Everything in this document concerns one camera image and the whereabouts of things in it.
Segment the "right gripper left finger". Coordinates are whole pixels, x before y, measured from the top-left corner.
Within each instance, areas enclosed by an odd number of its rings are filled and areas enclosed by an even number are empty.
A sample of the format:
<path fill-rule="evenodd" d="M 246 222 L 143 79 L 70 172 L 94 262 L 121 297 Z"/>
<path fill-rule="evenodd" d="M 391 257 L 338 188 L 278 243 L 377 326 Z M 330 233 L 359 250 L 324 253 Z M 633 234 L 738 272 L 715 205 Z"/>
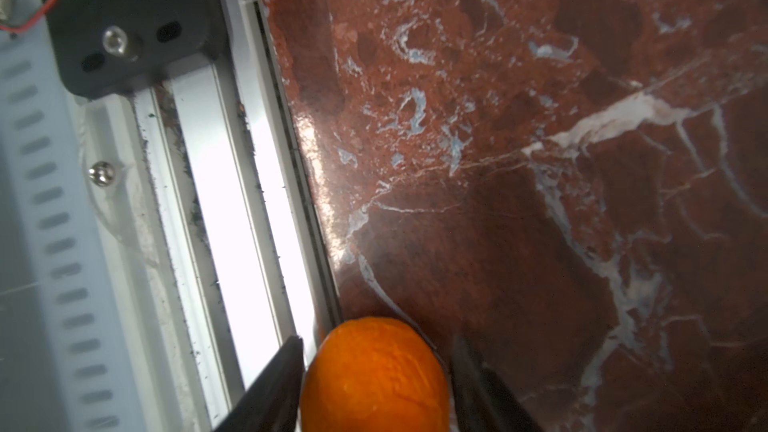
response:
<path fill-rule="evenodd" d="M 305 372 L 303 353 L 302 338 L 288 338 L 214 431 L 295 431 Z"/>

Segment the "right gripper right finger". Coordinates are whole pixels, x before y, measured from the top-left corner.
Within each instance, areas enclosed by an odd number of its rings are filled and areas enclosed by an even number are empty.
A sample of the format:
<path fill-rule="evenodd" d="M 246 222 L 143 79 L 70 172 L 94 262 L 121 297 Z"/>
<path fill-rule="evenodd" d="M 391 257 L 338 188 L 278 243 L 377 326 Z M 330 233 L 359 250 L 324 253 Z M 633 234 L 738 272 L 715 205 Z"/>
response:
<path fill-rule="evenodd" d="M 450 375 L 460 431 L 543 431 L 499 374 L 463 336 L 456 336 L 453 341 Z"/>

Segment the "small orange fake tangerine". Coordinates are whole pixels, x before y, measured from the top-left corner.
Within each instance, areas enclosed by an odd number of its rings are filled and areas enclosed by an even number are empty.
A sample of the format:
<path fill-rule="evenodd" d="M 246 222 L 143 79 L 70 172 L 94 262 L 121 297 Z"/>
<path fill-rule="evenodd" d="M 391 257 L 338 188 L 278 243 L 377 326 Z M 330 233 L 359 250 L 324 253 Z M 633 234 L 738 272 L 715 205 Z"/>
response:
<path fill-rule="evenodd" d="M 300 397 L 304 431 L 448 431 L 443 367 L 409 325 L 384 317 L 347 321 L 325 338 Z"/>

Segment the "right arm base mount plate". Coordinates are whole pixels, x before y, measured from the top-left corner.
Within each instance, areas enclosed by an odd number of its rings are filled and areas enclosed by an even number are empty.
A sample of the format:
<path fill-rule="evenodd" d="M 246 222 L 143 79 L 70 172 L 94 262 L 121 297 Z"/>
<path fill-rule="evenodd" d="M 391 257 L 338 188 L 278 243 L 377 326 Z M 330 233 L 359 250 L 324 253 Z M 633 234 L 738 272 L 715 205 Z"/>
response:
<path fill-rule="evenodd" d="M 59 75 L 74 95 L 131 93 L 220 56 L 220 0 L 57 0 L 46 14 Z"/>

